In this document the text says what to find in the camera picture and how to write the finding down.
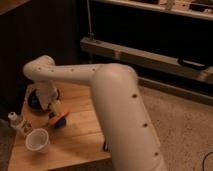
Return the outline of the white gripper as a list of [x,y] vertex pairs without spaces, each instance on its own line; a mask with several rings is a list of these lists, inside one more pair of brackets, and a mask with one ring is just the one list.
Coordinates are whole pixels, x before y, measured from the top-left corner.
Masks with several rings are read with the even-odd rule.
[[[43,110],[47,110],[48,106],[57,99],[58,91],[56,86],[51,82],[36,82],[36,96],[39,99],[39,103]],[[55,101],[50,105],[50,109],[56,115],[60,115],[62,113],[61,103],[59,101]]]

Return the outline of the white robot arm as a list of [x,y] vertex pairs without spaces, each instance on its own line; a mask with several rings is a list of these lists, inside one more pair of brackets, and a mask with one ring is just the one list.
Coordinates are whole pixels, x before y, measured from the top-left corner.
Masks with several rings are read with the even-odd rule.
[[116,171],[168,171],[132,67],[117,63],[58,66],[43,55],[25,64],[23,73],[35,83],[43,108],[57,97],[56,81],[90,87]]

